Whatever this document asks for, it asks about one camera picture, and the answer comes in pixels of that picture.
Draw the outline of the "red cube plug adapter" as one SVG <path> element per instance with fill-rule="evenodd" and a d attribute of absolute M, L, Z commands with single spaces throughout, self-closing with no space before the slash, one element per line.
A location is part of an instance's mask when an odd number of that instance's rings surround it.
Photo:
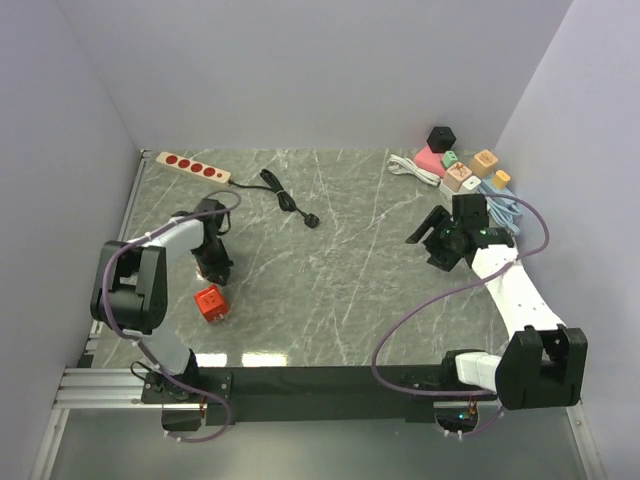
<path fill-rule="evenodd" d="M 194 301 L 202 317 L 213 323 L 222 320 L 230 308 L 217 285 L 211 285 L 194 295 Z"/>

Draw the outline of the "beige red power strip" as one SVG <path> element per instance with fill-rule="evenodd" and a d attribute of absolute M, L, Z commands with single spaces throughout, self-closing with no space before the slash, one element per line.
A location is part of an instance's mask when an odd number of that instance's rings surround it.
<path fill-rule="evenodd" d="M 215 166 L 191 160 L 170 152 L 161 152 L 157 155 L 155 163 L 174 173 L 180 173 L 189 178 L 199 179 L 209 184 L 228 185 L 231 173 Z"/>

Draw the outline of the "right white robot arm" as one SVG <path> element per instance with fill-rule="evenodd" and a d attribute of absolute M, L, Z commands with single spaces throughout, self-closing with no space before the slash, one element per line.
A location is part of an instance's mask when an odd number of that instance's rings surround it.
<path fill-rule="evenodd" d="M 449 272 L 460 261 L 485 282 L 509 335 L 503 355 L 475 350 L 446 354 L 439 387 L 460 399 L 473 387 L 493 392 L 509 410 L 569 407 L 581 397 L 588 340 L 569 328 L 539 294 L 511 234 L 489 224 L 487 199 L 455 195 L 434 207 L 408 238 L 424 245 L 430 265 Z"/>

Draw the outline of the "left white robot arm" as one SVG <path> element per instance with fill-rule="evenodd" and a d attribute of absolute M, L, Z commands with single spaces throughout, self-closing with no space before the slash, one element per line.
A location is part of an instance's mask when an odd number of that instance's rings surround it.
<path fill-rule="evenodd" d="M 164 323 L 169 265 L 189 253 L 204 279 L 226 285 L 233 262 L 221 237 L 230 230 L 230 212 L 222 202 L 205 197 L 194 211 L 178 212 L 137 239 L 109 241 L 100 252 L 92 318 L 136 343 L 152 363 L 146 381 L 178 402 L 193 399 L 202 381 L 194 352 Z"/>

